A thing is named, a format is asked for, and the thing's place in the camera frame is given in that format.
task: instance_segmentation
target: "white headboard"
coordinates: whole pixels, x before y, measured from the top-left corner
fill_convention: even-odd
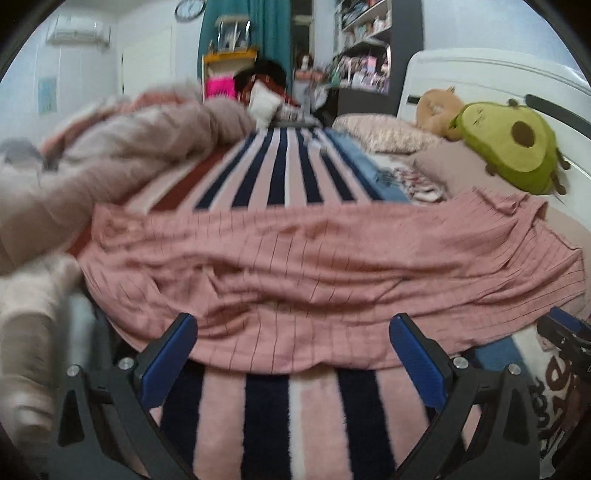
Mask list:
[[[456,88],[456,94],[466,103],[489,100],[506,104],[510,98],[526,103],[526,95],[548,100],[570,111],[570,115],[564,110],[561,114],[566,113],[576,128],[590,135],[591,124],[585,123],[591,122],[591,89],[580,72],[531,55],[487,48],[417,53],[408,64],[398,117],[414,122],[413,97],[416,101],[427,90],[450,86]],[[528,103],[535,101],[535,97],[528,97]],[[568,171],[559,169],[567,194],[553,194],[550,203],[591,231],[591,138],[552,116],[541,114],[556,132],[558,146],[572,164]]]

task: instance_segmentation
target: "teal curtain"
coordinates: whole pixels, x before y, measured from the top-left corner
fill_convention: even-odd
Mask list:
[[[242,14],[251,19],[251,45],[258,45],[261,56],[279,62],[290,81],[291,0],[208,0],[199,38],[199,76],[209,42],[217,46],[217,18]]]

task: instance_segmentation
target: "door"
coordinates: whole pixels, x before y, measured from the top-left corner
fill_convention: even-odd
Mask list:
[[[121,91],[135,97],[146,88],[174,78],[172,28],[124,47],[121,56]]]

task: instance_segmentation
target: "wall clock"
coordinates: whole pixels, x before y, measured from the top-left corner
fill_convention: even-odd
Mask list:
[[[205,12],[206,0],[182,0],[174,11],[178,22],[192,22]]]

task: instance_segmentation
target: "metal screw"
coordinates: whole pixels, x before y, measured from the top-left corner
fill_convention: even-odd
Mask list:
[[[118,365],[121,370],[130,370],[134,367],[135,362],[133,358],[126,356],[125,358],[119,360]]]
[[[66,370],[66,375],[68,377],[76,377],[81,371],[80,365],[70,365],[68,370]]]
[[[511,375],[519,375],[521,373],[521,367],[517,364],[511,364],[507,367],[507,370]]]
[[[470,363],[468,363],[468,360],[466,360],[462,356],[457,356],[453,359],[453,366],[460,369],[460,370],[464,370],[465,368],[468,368],[468,365],[470,365]]]

